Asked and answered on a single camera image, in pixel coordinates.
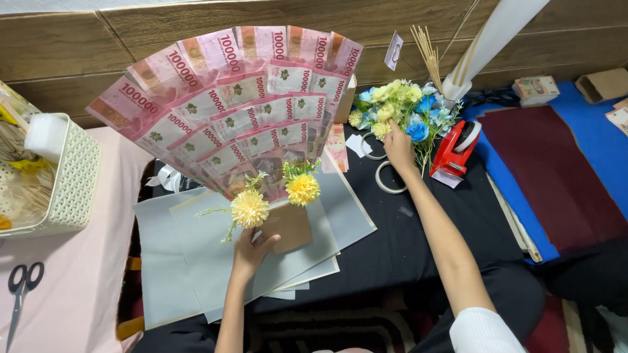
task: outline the dark red felt sheet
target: dark red felt sheet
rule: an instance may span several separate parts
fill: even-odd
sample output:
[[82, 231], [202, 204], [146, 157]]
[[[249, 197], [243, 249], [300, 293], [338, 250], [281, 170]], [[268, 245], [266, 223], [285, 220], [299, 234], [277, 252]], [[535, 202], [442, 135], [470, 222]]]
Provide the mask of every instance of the dark red felt sheet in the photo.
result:
[[628, 222], [551, 106], [477, 120], [560, 254], [628, 235]]

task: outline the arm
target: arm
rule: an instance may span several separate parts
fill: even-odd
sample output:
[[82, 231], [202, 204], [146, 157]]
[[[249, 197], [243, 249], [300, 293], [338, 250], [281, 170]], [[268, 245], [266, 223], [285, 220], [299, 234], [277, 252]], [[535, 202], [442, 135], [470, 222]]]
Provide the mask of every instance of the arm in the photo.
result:
[[480, 270], [465, 239], [414, 166], [410, 136], [393, 121], [390, 125], [392, 133], [384, 138], [384, 148], [389, 161], [412, 195], [438, 274], [452, 306], [453, 316], [457, 317], [462, 310], [471, 307], [486, 308], [494, 312], [495, 307], [486, 292]]
[[251, 242], [253, 229], [244, 229], [234, 244], [234, 265], [227, 286], [225, 307], [215, 353], [242, 353], [244, 350], [244, 290], [264, 256], [281, 237], [262, 236]]

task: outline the fan of banknotes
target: fan of banknotes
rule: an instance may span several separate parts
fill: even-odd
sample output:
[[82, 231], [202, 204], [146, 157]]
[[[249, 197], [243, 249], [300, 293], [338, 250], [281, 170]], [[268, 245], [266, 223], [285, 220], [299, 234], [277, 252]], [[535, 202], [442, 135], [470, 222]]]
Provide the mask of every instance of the fan of banknotes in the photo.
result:
[[155, 157], [228, 199], [264, 171], [320, 157], [364, 51], [337, 33], [235, 27], [178, 41], [128, 67], [87, 108]]

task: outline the scissors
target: scissors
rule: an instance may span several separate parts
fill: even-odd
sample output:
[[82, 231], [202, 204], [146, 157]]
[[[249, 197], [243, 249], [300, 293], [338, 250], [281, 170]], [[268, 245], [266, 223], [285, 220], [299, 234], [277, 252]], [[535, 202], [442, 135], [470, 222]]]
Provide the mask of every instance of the scissors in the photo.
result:
[[[33, 270], [39, 266], [39, 273], [37, 274], [37, 278], [33, 280]], [[22, 270], [22, 274], [19, 276], [19, 280], [15, 283], [15, 275], [18, 273], [18, 270]], [[27, 294], [28, 291], [34, 290], [41, 278], [43, 277], [43, 263], [37, 262], [31, 265], [28, 269], [26, 265], [21, 264], [15, 266], [11, 274], [9, 275], [9, 291], [12, 294], [15, 294], [15, 306], [13, 307], [13, 317], [11, 318], [11, 326], [9, 327], [9, 337], [6, 342], [6, 352], [9, 352], [9, 347], [11, 346], [11, 342], [13, 341], [13, 335], [15, 335], [15, 329], [18, 327], [19, 314], [22, 311], [22, 303], [24, 302], [23, 296]]]

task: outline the artificial flower bunch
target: artificial flower bunch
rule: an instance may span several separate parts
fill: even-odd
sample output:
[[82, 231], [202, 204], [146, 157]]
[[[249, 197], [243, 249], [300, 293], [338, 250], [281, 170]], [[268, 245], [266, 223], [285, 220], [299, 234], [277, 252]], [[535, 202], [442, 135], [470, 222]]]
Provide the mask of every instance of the artificial flower bunch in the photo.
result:
[[[284, 179], [287, 180], [285, 188], [291, 204], [305, 207], [305, 205], [318, 198], [320, 186], [317, 180], [309, 173], [318, 173], [314, 168], [319, 163], [320, 159], [314, 165], [306, 161], [303, 169], [294, 165], [289, 166], [288, 162], [283, 165]], [[267, 176], [268, 174], [263, 171], [259, 171], [256, 178], [246, 175], [246, 189], [235, 196], [233, 201], [231, 201], [230, 208], [207, 209], [197, 214], [200, 217], [216, 211], [231, 212], [233, 222], [227, 230], [227, 237], [221, 240], [221, 243], [231, 241], [232, 232], [237, 225], [244, 229], [251, 229], [259, 227], [268, 219], [270, 204], [268, 201], [264, 201], [264, 196], [257, 190], [260, 186], [260, 181]]]
[[370, 129], [381, 141], [391, 132], [389, 121], [394, 121], [412, 137], [416, 163], [425, 169], [430, 162], [434, 140], [446, 135], [455, 125], [462, 108], [460, 101], [453, 109], [445, 107], [445, 98], [432, 83], [423, 87], [410, 80], [395, 80], [382, 87], [371, 87], [356, 94], [349, 124], [357, 129]]

